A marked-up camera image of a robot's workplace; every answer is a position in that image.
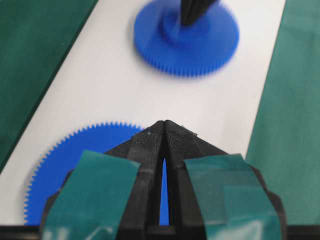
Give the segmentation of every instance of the green tape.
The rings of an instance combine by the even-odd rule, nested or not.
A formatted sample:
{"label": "green tape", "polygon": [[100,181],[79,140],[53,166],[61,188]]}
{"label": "green tape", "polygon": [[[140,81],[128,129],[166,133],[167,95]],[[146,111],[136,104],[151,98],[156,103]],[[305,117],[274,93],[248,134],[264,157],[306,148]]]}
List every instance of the green tape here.
{"label": "green tape", "polygon": [[0,0],[0,172],[97,0]]}
{"label": "green tape", "polygon": [[208,240],[281,240],[280,220],[241,155],[185,160]]}
{"label": "green tape", "polygon": [[287,0],[246,161],[289,225],[320,224],[320,1]]}
{"label": "green tape", "polygon": [[49,212],[42,239],[116,239],[139,166],[85,151]]}

